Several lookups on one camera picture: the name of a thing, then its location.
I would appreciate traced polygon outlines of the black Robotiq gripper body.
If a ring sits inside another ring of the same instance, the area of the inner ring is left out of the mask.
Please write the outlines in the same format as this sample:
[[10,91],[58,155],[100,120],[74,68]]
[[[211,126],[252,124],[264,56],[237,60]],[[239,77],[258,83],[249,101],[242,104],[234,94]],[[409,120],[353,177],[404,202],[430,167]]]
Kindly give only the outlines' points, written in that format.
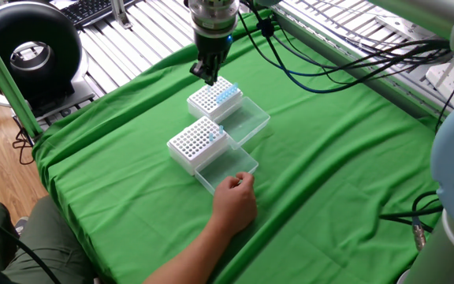
[[204,65],[221,65],[233,44],[233,35],[209,38],[195,34],[195,45],[198,50],[198,60]]

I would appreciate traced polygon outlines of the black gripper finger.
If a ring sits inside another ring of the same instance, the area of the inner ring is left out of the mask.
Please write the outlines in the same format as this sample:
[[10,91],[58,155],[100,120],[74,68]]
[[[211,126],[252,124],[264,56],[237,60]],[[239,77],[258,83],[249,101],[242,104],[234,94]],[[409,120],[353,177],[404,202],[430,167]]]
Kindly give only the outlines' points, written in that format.
[[203,62],[202,61],[195,62],[192,65],[192,67],[190,68],[189,72],[192,75],[194,75],[194,76],[196,76],[196,77],[198,77],[198,78],[200,78],[200,79],[202,79],[204,81],[207,81],[207,79],[208,79],[207,72],[206,72],[206,70],[203,67]]
[[212,86],[218,80],[218,72],[221,68],[221,65],[225,57],[222,54],[208,54],[203,62],[205,64],[205,82]]

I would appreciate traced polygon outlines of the person's hand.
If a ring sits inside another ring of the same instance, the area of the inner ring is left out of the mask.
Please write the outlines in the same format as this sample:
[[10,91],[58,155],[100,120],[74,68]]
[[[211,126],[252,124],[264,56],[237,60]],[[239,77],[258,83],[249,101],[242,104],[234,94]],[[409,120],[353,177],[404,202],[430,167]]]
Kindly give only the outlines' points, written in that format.
[[215,189],[208,226],[226,237],[244,230],[258,214],[254,181],[248,172],[226,177]]

